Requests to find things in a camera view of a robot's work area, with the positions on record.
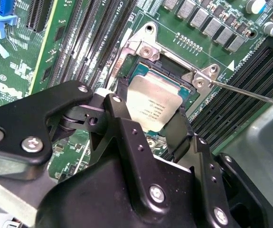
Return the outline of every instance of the motherboard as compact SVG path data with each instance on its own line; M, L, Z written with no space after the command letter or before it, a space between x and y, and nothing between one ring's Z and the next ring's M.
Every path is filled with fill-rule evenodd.
M94 91L125 80L154 154L171 158L163 128L178 109L218 153L268 105L201 74L273 97L273 0L0 0L0 106L69 80ZM55 143L50 176L90 155L76 131Z

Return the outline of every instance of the green circuit board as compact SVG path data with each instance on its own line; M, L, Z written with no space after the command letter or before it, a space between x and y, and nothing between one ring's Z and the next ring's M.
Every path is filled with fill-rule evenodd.
M105 25L106 32L102 33L100 43L97 49L94 49L96 52L93 58L85 59L83 58L85 53L91 52L90 46L94 41L95 33L98 33L100 27L104 25L103 15L112 1L54 0L47 15L48 21L41 32L34 32L26 27L32 2L33 0L15 1L14 13L18 16L17 25L6 25L6 38L0 40L0 43L9 52L8 58L2 58L0 55L0 106L61 83L63 78L58 73L68 70L64 64L66 59L72 62L72 74L67 76L68 80L77 79L76 69L81 69L82 64L88 61L89 70L83 81L90 83L93 80L93 71L95 71L92 66L95 66L96 60L103 54L104 45L106 45L106 40L112 36L117 17L122 13L123 6L127 4L127 1L113 1L118 5L115 3L113 5L114 14L109 15L110 21L108 26ZM259 48L267 37L263 32L263 26L273 17L273 0L268 1L264 11L256 15L245 11L246 1L242 0L212 0L204 7L202 5L204 0L193 1L194 6L198 10L205 11L207 17L216 18L220 25L243 39L241 47L230 51L224 45L214 42L201 29L191 26L189 19L178 17L183 0L178 0L171 10L166 9L163 2L163 0L138 0L120 38L127 29L132 29L133 35L147 22L154 22L158 28L157 42L159 44L200 69L211 64L218 64L220 67L218 80L221 82L227 82L233 77L235 72ZM87 27L88 32L83 39L82 49L78 52L74 50L72 54L70 44L82 33L83 28L86 28L86 24L81 25L81 21L93 4L97 4L97 7L95 14L92 15L92 23ZM214 12L218 7L222 7L223 11L222 14L215 16ZM234 15L235 20L231 24L226 24L230 15ZM70 24L72 33L68 32ZM246 27L239 32L238 28L242 24ZM118 46L119 42L112 50L103 73L94 81L93 88L104 84L106 72L115 58ZM65 52L64 61L58 64L61 52ZM137 57L128 56L118 77L127 75L136 60ZM189 96L186 108L193 108L192 115L189 116L190 121L196 118L218 91L218 88L214 88L196 107L193 106L193 103L199 94ZM88 134L77 131L70 138L56 143L53 159L49 164L51 177L59 179L61 174L71 175L72 170L75 172L86 168L90 158L88 142ZM152 147L152 150L156 155L162 155L166 147L158 143L156 147Z

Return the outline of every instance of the white arrow marking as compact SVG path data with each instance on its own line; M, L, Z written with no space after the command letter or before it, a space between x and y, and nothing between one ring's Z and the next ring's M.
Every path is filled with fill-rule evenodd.
M232 62L227 66L227 68L231 71L235 71L235 61L232 60Z

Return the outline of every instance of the screwdriver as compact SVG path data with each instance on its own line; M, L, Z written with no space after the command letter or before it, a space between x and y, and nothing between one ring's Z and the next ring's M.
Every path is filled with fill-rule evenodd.
M239 88L236 88L234 86L227 85L227 84L224 84L224 83L221 83L221 82L217 82L217 81L214 81L214 80L210 80L210 83L213 84L213 85L216 85L218 87L229 89L231 91L235 91L237 93L244 94L246 96L250 96L250 97L259 99L261 101L273 104L273 99L271 99L269 97L258 95L258 94L255 94L255 93L243 90L243 89L239 89Z

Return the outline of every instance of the ram slot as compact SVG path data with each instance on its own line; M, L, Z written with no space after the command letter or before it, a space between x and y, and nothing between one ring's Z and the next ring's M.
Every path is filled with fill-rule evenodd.
M235 73L229 84L272 97L273 49L262 45ZM214 150L263 105L264 102L222 89L192 122L192 126Z
M119 0L114 0L112 1L111 5L109 6L107 15L103 21L102 27L100 28L96 38L95 38L95 43L94 45L91 47L90 51L89 51L89 55L85 58L92 61L95 57L95 55L97 54L97 52L101 49L101 45L103 40L105 39L105 37L108 37L110 32L113 32L113 30L111 29L113 27L114 24L114 20L115 19L115 15L116 15L116 10L119 7L120 1ZM77 80L83 82L85 80L85 76L88 72L89 69L89 64L87 62L84 62L83 65L80 65L76 75L77 75Z
M80 34L80 31L83 27L85 18L88 15L91 4L93 0L88 0L83 8L84 0L78 0L75 3L74 10L69 22L68 29L66 30L66 37L63 39L61 44L61 52L57 58L57 61L54 66L53 75L49 82L49 87L58 85L63 77L66 66L69 62L71 53L76 44L77 38Z
M128 4L126 4L126 2L124 3L123 13L117 19L117 21L113 27L114 32L112 33L111 37L107 40L107 43L104 45L104 47L97 59L96 65L94 67L94 69L96 69L96 71L93 73L92 79L89 83L89 86L91 88L95 88L96 83L99 80L101 73L103 71L103 68L107 65L108 61L110 60L111 54L113 53L113 50L116 47L117 41L119 40L119 38L126 26L126 23L129 19L129 16L133 12L137 2L138 2L137 0L131 0L128 2Z
M101 0L95 1L94 5L90 9L89 16L86 19L86 23L83 27L83 30L78 38L78 41L76 43L76 47L74 48L74 57L70 57L70 61L68 64L68 68L61 79L62 82L66 82L71 80L72 77L74 77L75 69L85 60L84 56L88 55L89 49L93 44L93 41L95 40L95 37L97 35L97 32L101 26L102 20L105 17L106 11L108 10L108 6L110 5L110 0L106 0L104 4L103 11L100 12L99 19L94 23L95 18L97 16L97 12L99 10L99 6L101 5Z

